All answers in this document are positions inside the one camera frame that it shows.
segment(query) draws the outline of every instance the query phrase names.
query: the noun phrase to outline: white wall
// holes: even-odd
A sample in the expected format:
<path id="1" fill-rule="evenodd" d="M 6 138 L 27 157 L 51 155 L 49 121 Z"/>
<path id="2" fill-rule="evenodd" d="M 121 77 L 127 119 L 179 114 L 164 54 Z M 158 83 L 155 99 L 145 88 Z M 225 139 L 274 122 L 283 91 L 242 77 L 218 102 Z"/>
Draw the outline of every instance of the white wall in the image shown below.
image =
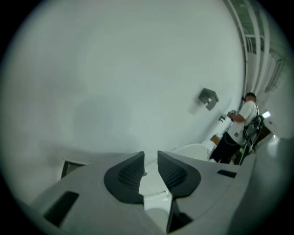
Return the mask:
<path id="1" fill-rule="evenodd" d="M 221 0 L 46 3 L 2 70 L 7 178 L 30 202 L 60 177 L 67 150 L 145 151 L 148 163 L 201 142 L 228 126 L 218 119 L 238 108 L 243 72 Z M 203 87 L 220 100 L 210 112 L 193 103 Z"/>
<path id="2" fill-rule="evenodd" d="M 294 69 L 293 62 L 284 66 L 279 87 L 269 95 L 265 105 L 271 117 L 265 120 L 266 127 L 283 139 L 294 137 Z"/>

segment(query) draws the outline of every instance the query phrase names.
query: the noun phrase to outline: white shirt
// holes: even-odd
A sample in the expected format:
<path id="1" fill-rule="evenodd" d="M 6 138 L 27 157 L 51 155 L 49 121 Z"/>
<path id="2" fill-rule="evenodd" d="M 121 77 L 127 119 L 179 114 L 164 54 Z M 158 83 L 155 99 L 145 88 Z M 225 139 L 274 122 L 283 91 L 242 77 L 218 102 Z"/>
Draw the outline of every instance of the white shirt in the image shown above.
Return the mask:
<path id="1" fill-rule="evenodd" d="M 252 121 L 252 119 L 258 115 L 258 113 L 258 107 L 253 101 L 248 101 L 243 105 L 242 109 L 239 112 L 239 115 L 241 115 L 245 119 L 245 122 L 233 122 L 232 126 L 230 126 L 230 128 L 228 129 L 228 134 L 236 143 L 240 145 L 244 143 L 244 126 L 247 126 Z"/>

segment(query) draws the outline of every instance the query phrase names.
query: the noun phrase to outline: dark hair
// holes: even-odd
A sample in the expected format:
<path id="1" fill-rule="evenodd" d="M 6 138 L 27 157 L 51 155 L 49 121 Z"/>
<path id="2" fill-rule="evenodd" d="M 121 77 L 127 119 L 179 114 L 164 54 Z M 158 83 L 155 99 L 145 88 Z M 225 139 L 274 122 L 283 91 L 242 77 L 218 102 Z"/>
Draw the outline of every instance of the dark hair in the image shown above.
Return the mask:
<path id="1" fill-rule="evenodd" d="M 254 93 L 248 92 L 245 97 L 247 97 L 247 96 L 253 97 L 255 99 L 255 101 L 256 101 L 256 95 Z"/>

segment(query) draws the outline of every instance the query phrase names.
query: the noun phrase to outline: light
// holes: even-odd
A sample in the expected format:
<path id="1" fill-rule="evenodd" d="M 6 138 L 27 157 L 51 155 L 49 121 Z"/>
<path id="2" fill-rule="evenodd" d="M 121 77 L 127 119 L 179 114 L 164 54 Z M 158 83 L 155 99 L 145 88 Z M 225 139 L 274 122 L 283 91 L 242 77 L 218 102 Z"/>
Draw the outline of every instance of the light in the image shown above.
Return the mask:
<path id="1" fill-rule="evenodd" d="M 265 112 L 263 115 L 263 118 L 269 118 L 271 116 L 270 112 Z"/>

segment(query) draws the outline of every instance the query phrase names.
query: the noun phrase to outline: black pants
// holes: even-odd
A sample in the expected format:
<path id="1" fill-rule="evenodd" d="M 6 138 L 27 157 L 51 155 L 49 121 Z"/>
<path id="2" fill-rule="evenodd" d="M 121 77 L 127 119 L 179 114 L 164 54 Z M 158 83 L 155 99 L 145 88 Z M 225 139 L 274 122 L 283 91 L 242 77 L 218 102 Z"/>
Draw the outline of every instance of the black pants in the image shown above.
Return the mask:
<path id="1" fill-rule="evenodd" d="M 210 158 L 215 159 L 216 162 L 220 161 L 221 163 L 229 164 L 232 155 L 240 148 L 241 146 L 237 144 L 227 132 L 225 132 Z"/>

